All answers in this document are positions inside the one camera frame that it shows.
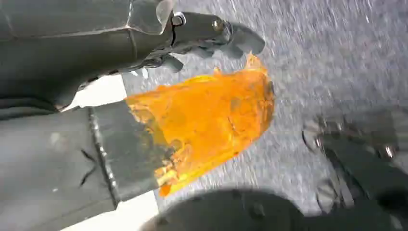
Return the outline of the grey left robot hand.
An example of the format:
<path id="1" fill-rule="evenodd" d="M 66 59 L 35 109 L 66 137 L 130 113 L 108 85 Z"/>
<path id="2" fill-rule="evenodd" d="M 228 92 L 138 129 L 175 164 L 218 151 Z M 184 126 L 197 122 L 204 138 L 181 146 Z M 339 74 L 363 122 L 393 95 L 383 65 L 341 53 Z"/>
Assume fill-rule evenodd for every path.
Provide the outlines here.
<path id="1" fill-rule="evenodd" d="M 262 52 L 264 40 L 170 0 L 0 3 L 0 228 L 58 231 L 160 188 L 178 190 L 244 150 L 270 122 L 262 70 L 193 77 L 68 109 L 80 87 L 173 54 Z"/>

